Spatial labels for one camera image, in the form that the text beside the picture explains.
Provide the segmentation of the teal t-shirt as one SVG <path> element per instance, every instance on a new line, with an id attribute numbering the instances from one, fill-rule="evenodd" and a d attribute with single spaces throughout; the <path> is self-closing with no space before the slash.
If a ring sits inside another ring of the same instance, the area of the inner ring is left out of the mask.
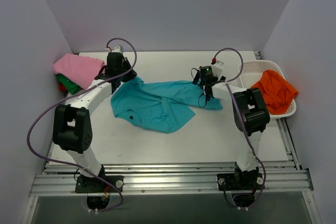
<path id="1" fill-rule="evenodd" d="M 110 100 L 115 118 L 165 134 L 178 131 L 195 116 L 191 107 L 223 109 L 219 99 L 202 106 L 204 102 L 203 92 L 190 81 L 144 83 L 139 77 L 122 84 Z"/>

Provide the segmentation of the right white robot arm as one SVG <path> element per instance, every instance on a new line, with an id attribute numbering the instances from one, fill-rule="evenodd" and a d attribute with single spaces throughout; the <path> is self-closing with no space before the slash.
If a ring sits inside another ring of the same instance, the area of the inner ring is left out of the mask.
<path id="1" fill-rule="evenodd" d="M 259 165 L 258 150 L 261 136 L 270 122 L 270 115 L 259 88 L 241 88 L 229 84 L 224 76 L 220 76 L 221 68 L 214 65 L 200 66 L 193 79 L 193 84 L 203 91 L 205 102 L 220 99 L 231 101 L 236 127 L 245 140 L 240 145 L 240 153 L 236 165 L 240 169 L 233 175 L 236 187 L 244 189 L 252 182 L 249 172 Z"/>

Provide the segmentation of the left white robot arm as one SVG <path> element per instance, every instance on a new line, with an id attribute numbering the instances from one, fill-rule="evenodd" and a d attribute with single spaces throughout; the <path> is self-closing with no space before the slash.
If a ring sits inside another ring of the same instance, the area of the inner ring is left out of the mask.
<path id="1" fill-rule="evenodd" d="M 99 70 L 89 91 L 55 108 L 53 143 L 66 151 L 79 166 L 80 173 L 88 177 L 87 186 L 94 192 L 105 188 L 106 179 L 100 175 L 102 164 L 92 148 L 91 114 L 107 97 L 112 95 L 123 82 L 133 80 L 137 73 L 131 69 L 127 57 L 118 47 L 107 55 L 107 64 Z"/>

